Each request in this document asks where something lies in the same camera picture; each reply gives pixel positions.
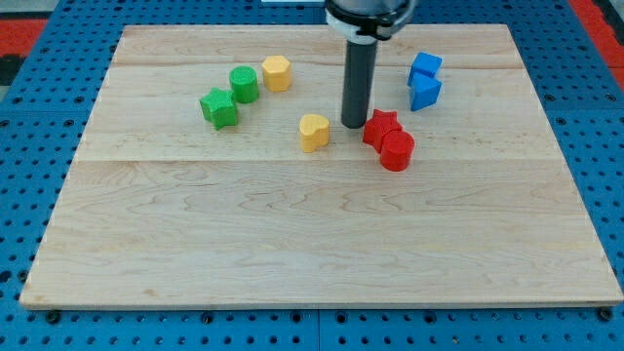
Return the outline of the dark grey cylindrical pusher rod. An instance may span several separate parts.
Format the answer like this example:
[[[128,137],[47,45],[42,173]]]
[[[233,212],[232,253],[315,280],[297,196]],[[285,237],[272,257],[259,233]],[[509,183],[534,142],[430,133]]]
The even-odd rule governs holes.
[[[349,129],[360,129],[367,122],[376,50],[376,42],[346,44],[341,123]]]

